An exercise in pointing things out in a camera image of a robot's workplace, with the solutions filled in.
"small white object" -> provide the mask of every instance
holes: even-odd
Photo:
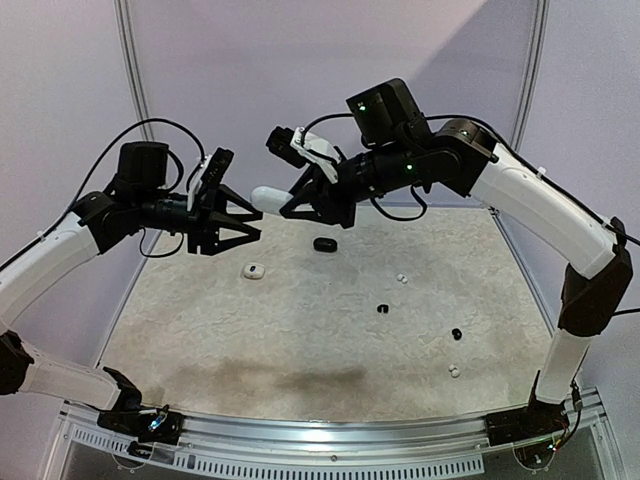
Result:
[[[251,192],[251,205],[256,210],[280,215],[280,209],[293,198],[289,192],[272,187],[257,187]]]
[[[259,280],[264,277],[264,265],[259,263],[247,263],[242,269],[242,275],[251,280]]]

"textured mat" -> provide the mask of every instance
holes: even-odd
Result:
[[[526,402],[550,338],[487,211],[432,208],[395,223],[362,207],[350,230],[271,216],[256,225],[257,243],[147,263],[102,361],[146,402],[334,421]],[[317,236],[338,251],[315,252]],[[176,241],[164,235],[155,252]],[[243,278],[248,262],[265,277]]]

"white wall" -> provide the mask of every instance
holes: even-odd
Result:
[[[5,259],[57,218],[98,154],[136,119],[113,2],[0,2],[0,45]],[[116,159],[117,150],[91,187],[104,186]],[[15,329],[44,350],[93,364],[140,263],[136,242],[70,274]],[[59,406],[37,395],[0,397],[0,477],[36,478]]]
[[[246,195],[263,184],[288,189],[301,173],[265,148],[276,125],[345,111],[348,97],[392,77],[407,80],[427,115],[478,115],[509,135],[534,7],[531,0],[136,0],[132,16],[152,114],[185,122],[208,149],[236,152],[225,181]],[[317,131],[347,155],[361,150],[350,120]],[[192,145],[169,138],[193,162]],[[413,202],[406,190],[391,199]],[[438,187],[428,201],[463,203]]]
[[[640,3],[551,2],[542,66],[521,152],[596,211],[640,236]],[[556,316],[565,262],[509,222]],[[637,247],[630,246],[640,269]],[[636,279],[623,307],[640,305]],[[614,318],[594,341],[584,380],[596,385],[629,478],[640,478],[640,318]]]

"black bracket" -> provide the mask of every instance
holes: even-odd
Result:
[[[232,203],[245,210],[245,213],[229,213],[227,208]],[[260,230],[244,222],[262,220],[259,212],[250,202],[242,198],[226,185],[220,185],[206,193],[202,200],[203,210],[207,210],[204,228],[191,231],[187,235],[189,253],[216,255],[231,248],[260,240]],[[220,239],[220,230],[226,229],[244,235],[234,238]]]
[[[536,400],[535,390],[539,376],[540,372],[536,376],[526,407],[485,416],[487,436],[492,447],[550,435],[563,430],[563,425],[569,425],[564,403],[554,405]]]
[[[160,442],[177,445],[182,433],[184,415],[163,408],[144,407],[142,394],[122,373],[104,368],[120,388],[120,397],[114,407],[98,416],[98,426],[137,437],[140,443]]]
[[[337,225],[351,228],[355,223],[356,204],[341,199],[329,192],[329,180],[317,165],[310,165],[291,187],[293,198],[280,209],[284,218],[310,220],[325,225]],[[302,205],[311,205],[311,210],[296,210]]]

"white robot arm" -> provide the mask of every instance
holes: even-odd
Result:
[[[140,441],[176,443],[183,416],[142,406],[141,394],[116,370],[88,368],[54,358],[12,330],[19,315],[76,267],[106,253],[141,228],[187,235],[190,253],[215,255],[257,241],[260,231],[244,224],[262,213],[220,184],[233,154],[218,149],[195,171],[188,195],[161,188],[168,146],[123,145],[118,172],[104,192],[92,192],[70,208],[55,229],[0,267],[0,395],[34,392],[84,403],[99,410],[98,424]],[[229,213],[227,203],[248,213]],[[220,229],[244,234],[222,240]]]
[[[558,329],[529,405],[524,411],[488,416],[487,430],[495,444],[553,432],[557,421],[568,423],[563,402],[570,385],[633,274],[624,225],[615,218],[599,217],[565,194],[544,177],[544,169],[531,167],[481,120],[457,117],[431,132],[429,118],[400,79],[356,95],[347,104],[368,150],[341,159],[331,144],[322,145],[314,137],[314,152],[325,152],[318,156],[305,145],[304,137],[295,141],[299,129],[277,127],[267,142],[272,153],[298,168],[309,154],[317,158],[289,192],[259,187],[252,193],[252,204],[286,218],[349,228],[357,202],[409,185],[422,185],[428,193],[432,184],[440,182],[512,216],[569,266]],[[326,168],[318,167],[321,162],[334,166],[337,181],[326,177]],[[306,204],[311,210],[298,209]]]

